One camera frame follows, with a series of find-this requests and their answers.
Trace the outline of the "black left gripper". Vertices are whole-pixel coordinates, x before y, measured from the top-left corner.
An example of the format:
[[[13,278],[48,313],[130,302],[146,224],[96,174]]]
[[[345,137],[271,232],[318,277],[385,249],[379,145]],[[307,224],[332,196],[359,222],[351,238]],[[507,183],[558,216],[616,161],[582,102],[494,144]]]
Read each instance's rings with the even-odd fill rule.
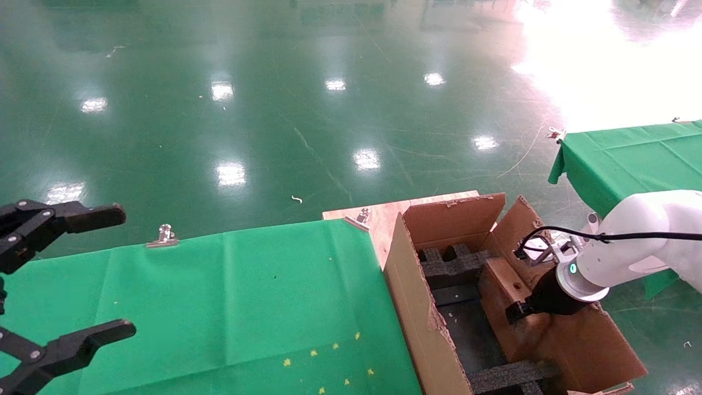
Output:
[[[1,208],[1,272],[13,274],[63,234],[77,234],[126,222],[119,204],[85,207],[78,201],[44,204],[20,200]],[[0,315],[5,315],[7,291],[0,278]],[[1,331],[1,351],[19,360],[2,377],[2,394],[37,394],[56,377],[90,365],[101,347],[133,337],[137,328],[129,320],[61,335],[43,347],[7,328]]]

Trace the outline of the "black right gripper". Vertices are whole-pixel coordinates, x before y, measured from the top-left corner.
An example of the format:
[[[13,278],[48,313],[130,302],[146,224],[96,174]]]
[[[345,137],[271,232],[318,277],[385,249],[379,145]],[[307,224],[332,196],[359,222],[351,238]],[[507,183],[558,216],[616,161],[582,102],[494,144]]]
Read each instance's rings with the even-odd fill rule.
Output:
[[[567,294],[558,282],[557,268],[551,268],[541,276],[526,301],[516,301],[506,308],[506,319],[514,325],[534,313],[574,315],[589,304]]]

